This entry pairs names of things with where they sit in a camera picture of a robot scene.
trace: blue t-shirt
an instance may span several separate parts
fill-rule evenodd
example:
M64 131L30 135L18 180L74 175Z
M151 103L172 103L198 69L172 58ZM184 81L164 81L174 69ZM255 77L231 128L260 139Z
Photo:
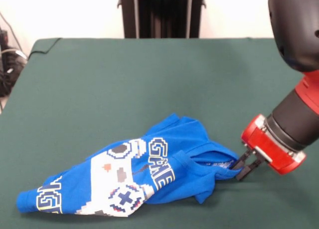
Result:
M41 187L20 193L17 207L21 213L128 217L143 203L192 196L203 203L215 180L240 172L229 169L237 159L211 141L199 121L172 114L142 137L108 145Z

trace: black cable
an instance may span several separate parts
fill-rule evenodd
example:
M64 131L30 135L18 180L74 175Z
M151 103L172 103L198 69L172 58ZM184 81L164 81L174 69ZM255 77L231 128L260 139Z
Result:
M8 21L6 21L6 19L4 18L4 16L2 15L1 12L0 12L0 16L1 16L1 18L4 20L4 22L9 26L9 28L10 28L10 30L11 30L11 33L12 33L12 35L13 35L13 37L14 37L16 43L17 43L18 46L19 46L19 49L22 51L21 45L20 45L19 41L17 40L17 38L16 38L16 36L15 36L15 34L14 34L14 32L13 32L13 29L12 29L11 25L8 23Z

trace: green table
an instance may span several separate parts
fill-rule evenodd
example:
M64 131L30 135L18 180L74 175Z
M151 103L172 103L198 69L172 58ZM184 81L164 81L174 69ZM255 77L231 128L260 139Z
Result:
M19 192L172 112L200 120L212 140L242 154L242 130L300 78L272 39L39 40L0 116L0 227L317 229L318 142L293 173L263 165L245 181L218 182L203 205L144 205L130 218L21 215L15 206Z

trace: white graphic print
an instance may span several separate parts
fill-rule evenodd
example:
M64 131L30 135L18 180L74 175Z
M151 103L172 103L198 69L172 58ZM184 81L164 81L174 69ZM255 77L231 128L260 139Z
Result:
M76 214L128 217L154 194L152 186L133 181L132 158L147 150L142 139L130 140L91 159L91 201Z

